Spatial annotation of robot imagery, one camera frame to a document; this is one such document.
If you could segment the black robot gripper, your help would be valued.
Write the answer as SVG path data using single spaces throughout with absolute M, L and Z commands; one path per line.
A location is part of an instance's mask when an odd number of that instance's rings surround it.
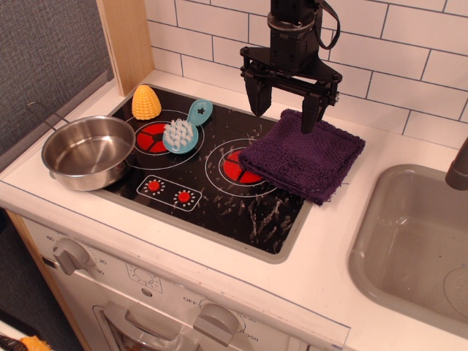
M 337 88 L 342 76 L 321 61 L 319 49 L 333 48 L 340 34 L 337 29 L 330 44 L 325 45 L 317 24 L 300 31 L 272 28 L 268 48 L 241 48 L 241 75 L 253 114 L 260 117 L 271 106 L 273 87 L 301 95 L 301 131 L 310 133 L 319 120 L 321 103 L 335 105 L 339 98 Z

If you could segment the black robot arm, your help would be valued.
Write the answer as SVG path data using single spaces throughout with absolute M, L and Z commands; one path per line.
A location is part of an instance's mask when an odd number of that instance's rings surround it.
M 319 49 L 337 43 L 339 16 L 326 1 L 271 2 L 268 48 L 244 47 L 241 76 L 250 108 L 257 117 L 271 106 L 272 89 L 303 97 L 301 130 L 310 133 L 327 106 L 339 97 L 342 75 L 319 58 Z

